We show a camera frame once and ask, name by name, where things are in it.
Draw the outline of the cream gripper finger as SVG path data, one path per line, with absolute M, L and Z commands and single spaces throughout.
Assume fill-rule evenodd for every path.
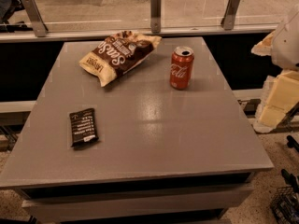
M 258 56 L 270 56 L 273 36 L 274 32 L 268 34 L 262 41 L 253 46 L 251 52 Z
M 283 70 L 278 76 L 268 76 L 263 84 L 261 102 L 255 113 L 253 129 L 270 133 L 299 104 L 299 73 Z

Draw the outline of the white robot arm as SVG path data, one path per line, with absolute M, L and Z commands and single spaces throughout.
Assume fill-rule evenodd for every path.
M 275 31 L 254 45 L 251 52 L 270 56 L 272 64 L 282 69 L 276 77 L 268 76 L 263 84 L 261 102 L 253 128 L 270 133 L 291 119 L 299 104 L 299 5 L 295 5 Z

